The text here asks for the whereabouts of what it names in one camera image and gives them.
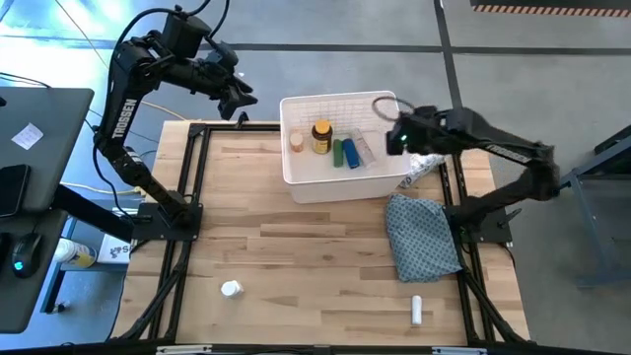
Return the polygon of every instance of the white cylinder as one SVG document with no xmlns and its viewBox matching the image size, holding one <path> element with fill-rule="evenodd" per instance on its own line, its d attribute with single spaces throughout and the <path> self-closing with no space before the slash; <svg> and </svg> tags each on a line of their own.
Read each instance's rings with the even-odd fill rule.
<svg viewBox="0 0 631 355">
<path fill-rule="evenodd" d="M 423 300 L 421 296 L 412 296 L 412 324 L 421 325 L 423 322 Z"/>
<path fill-rule="evenodd" d="M 92 266 L 97 260 L 97 251 L 65 238 L 60 238 L 53 260 L 86 268 Z"/>
<path fill-rule="evenodd" d="M 228 299 L 236 298 L 243 291 L 244 287 L 237 280 L 226 281 L 221 285 L 221 294 Z"/>
</svg>

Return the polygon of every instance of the yellow cable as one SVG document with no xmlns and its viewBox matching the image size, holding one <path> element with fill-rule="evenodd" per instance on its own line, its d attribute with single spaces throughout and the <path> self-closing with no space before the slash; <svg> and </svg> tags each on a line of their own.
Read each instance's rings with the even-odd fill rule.
<svg viewBox="0 0 631 355">
<path fill-rule="evenodd" d="M 98 188 L 95 188 L 95 187 L 91 187 L 91 186 L 87 186 L 87 185 L 83 185 L 83 184 L 80 184 L 80 183 L 62 181 L 61 184 L 64 185 L 64 186 L 73 186 L 73 187 L 85 188 L 85 189 L 88 189 L 90 191 L 94 191 L 94 192 L 98 192 L 98 193 L 113 194 L 113 192 L 111 192 L 111 191 L 101 190 L 101 189 L 98 189 Z M 139 193 L 139 192 L 137 192 L 135 189 L 129 190 L 129 191 L 117 191 L 116 192 L 117 195 L 129 195 L 129 194 L 137 194 L 137 193 Z"/>
<path fill-rule="evenodd" d="M 88 38 L 88 35 L 86 35 L 86 33 L 81 29 L 81 27 L 79 26 L 79 24 L 77 24 L 75 22 L 75 20 L 72 18 L 72 16 L 70 16 L 70 14 L 66 11 L 66 9 L 61 5 L 61 3 L 58 0 L 55 0 L 55 2 L 57 3 L 57 5 L 59 5 L 59 8 L 61 8 L 61 11 L 64 12 L 64 14 L 66 14 L 66 16 L 68 17 L 68 19 L 70 19 L 70 21 L 75 25 L 75 27 L 77 28 L 77 30 L 79 30 L 79 32 L 81 33 L 81 35 L 83 35 L 83 38 L 86 39 L 86 41 L 90 44 L 90 47 L 92 48 L 92 50 L 97 54 L 97 57 L 101 60 L 101 63 L 103 64 L 103 66 L 105 67 L 105 70 L 109 70 L 109 67 L 107 67 L 107 64 L 105 64 L 105 61 L 103 60 L 103 58 L 101 57 L 101 55 L 99 54 L 99 52 L 97 51 L 97 48 L 92 44 L 92 41 Z M 168 108 L 162 107 L 160 105 L 156 105 L 156 104 L 152 104 L 152 103 L 148 103 L 146 101 L 141 101 L 141 104 L 144 104 L 146 106 L 149 107 L 153 107 L 153 108 L 157 108 L 159 110 L 162 110 L 170 115 L 172 115 L 173 117 L 177 117 L 183 121 L 190 121 L 190 119 L 186 119 L 184 118 L 184 116 L 182 116 L 179 113 L 175 113 L 173 111 L 171 111 Z"/>
</svg>

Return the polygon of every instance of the white plastic basket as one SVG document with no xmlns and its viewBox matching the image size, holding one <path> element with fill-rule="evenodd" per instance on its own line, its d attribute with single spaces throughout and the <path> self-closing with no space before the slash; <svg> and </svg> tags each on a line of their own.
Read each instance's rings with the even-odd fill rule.
<svg viewBox="0 0 631 355">
<path fill-rule="evenodd" d="M 392 92 L 370 92 L 287 98 L 280 103 L 283 178 L 292 198 L 298 203 L 352 200 L 382 197 L 390 194 L 410 170 L 407 154 L 388 156 L 385 133 L 392 122 L 379 118 L 371 104 L 381 96 L 394 97 Z M 379 102 L 378 108 L 387 116 L 396 117 L 394 101 Z M 348 138 L 357 127 L 377 159 L 370 167 L 361 165 L 350 170 L 333 167 L 332 152 L 321 155 L 312 150 L 312 127 L 318 119 L 327 119 L 333 127 L 333 139 Z M 305 148 L 291 150 L 289 135 L 303 134 Z"/>
</svg>

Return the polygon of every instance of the green marker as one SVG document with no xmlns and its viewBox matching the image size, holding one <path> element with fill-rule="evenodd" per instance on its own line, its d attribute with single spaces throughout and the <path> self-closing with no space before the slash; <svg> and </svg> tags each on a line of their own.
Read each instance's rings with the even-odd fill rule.
<svg viewBox="0 0 631 355">
<path fill-rule="evenodd" d="M 340 168 L 344 165 L 344 151 L 342 150 L 342 141 L 335 139 L 333 141 L 333 166 Z"/>
</svg>

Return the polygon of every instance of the smartphone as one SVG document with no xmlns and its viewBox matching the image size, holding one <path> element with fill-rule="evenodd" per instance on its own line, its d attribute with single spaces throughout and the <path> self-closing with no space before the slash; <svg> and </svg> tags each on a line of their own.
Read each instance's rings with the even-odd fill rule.
<svg viewBox="0 0 631 355">
<path fill-rule="evenodd" d="M 30 173 L 28 165 L 0 169 L 0 218 L 20 212 Z"/>
</svg>

